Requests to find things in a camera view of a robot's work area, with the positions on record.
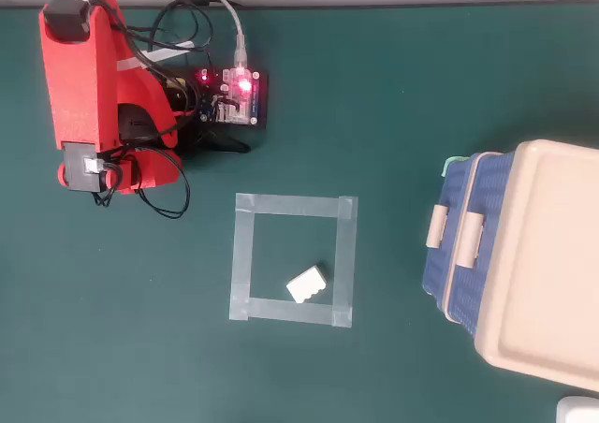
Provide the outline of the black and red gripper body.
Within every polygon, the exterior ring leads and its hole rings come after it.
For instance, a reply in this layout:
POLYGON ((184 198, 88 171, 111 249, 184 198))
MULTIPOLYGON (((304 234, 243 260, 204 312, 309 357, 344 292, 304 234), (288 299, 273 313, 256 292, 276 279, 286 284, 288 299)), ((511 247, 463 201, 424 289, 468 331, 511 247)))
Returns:
POLYGON ((110 188, 120 193, 134 193, 139 188, 140 166, 136 157, 125 157, 110 166, 110 188))

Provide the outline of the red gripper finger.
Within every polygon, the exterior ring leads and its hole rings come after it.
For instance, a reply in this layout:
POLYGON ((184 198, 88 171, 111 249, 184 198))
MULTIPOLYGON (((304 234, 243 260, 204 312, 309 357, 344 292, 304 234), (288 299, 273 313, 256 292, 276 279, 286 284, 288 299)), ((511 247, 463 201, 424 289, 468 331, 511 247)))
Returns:
POLYGON ((140 183, 142 189, 155 188, 177 182, 180 171, 167 159, 172 158, 181 168, 181 158, 171 150, 162 151, 138 151, 138 162, 140 170, 140 183))

